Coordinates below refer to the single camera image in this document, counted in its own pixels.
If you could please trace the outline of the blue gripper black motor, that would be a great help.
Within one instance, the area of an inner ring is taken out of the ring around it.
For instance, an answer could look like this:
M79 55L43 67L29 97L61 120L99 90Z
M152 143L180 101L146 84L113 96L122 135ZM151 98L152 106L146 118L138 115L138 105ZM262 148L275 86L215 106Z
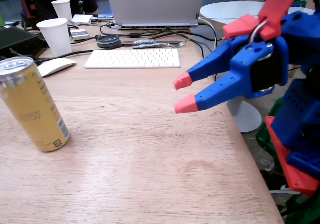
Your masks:
M191 67L174 82L176 90L220 73L218 81L196 95L174 105L174 111L193 113L208 110L237 97L254 99L271 94L275 85L288 83L289 47L279 36L268 43L250 43L248 37L226 39L206 58Z

